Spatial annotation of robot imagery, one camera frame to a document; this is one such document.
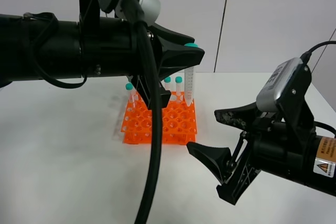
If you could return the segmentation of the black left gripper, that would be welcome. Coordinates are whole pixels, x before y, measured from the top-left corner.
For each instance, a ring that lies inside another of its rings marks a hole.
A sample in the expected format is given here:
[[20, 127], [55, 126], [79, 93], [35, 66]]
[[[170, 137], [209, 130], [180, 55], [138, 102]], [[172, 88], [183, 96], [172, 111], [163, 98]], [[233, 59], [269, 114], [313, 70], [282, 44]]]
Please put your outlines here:
[[[198, 66], [205, 51], [192, 44], [195, 39], [158, 24], [151, 26], [155, 50], [161, 50], [159, 80]], [[91, 29], [79, 23], [81, 63], [83, 73], [93, 77], [127, 76], [141, 98], [152, 107], [151, 93], [145, 78], [144, 63], [138, 45], [138, 35], [132, 25], [117, 18], [101, 17]]]

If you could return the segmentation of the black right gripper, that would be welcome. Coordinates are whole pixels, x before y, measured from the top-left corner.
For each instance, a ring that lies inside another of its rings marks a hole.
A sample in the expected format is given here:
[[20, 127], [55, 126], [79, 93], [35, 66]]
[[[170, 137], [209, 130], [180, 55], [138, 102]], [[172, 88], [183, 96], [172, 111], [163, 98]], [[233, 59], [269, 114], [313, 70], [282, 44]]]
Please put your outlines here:
[[188, 152], [206, 166], [220, 182], [221, 199], [235, 205], [260, 172], [312, 187], [312, 155], [316, 127], [292, 131], [284, 120], [268, 124], [256, 102], [231, 109], [214, 111], [218, 123], [240, 129], [233, 153], [228, 147], [210, 147], [188, 142]]

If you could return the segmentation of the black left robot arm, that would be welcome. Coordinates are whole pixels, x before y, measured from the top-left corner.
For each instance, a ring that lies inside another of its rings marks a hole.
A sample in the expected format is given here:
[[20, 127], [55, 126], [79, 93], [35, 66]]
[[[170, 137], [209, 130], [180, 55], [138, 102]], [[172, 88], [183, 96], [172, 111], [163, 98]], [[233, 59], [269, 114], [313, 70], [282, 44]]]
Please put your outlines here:
[[1, 86], [39, 80], [41, 72], [54, 79], [126, 76], [150, 108], [139, 48], [134, 28], [119, 18], [102, 17], [84, 32], [51, 13], [1, 15]]

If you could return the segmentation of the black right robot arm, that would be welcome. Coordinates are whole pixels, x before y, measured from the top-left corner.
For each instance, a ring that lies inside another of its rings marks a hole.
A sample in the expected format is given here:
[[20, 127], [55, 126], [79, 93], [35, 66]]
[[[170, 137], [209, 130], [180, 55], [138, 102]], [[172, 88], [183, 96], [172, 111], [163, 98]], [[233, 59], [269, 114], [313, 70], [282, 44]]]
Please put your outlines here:
[[188, 152], [219, 181], [219, 197], [235, 205], [260, 172], [335, 195], [335, 137], [319, 136], [307, 105], [290, 124], [281, 113], [261, 112], [255, 103], [214, 112], [216, 121], [240, 129], [234, 151], [189, 142]]

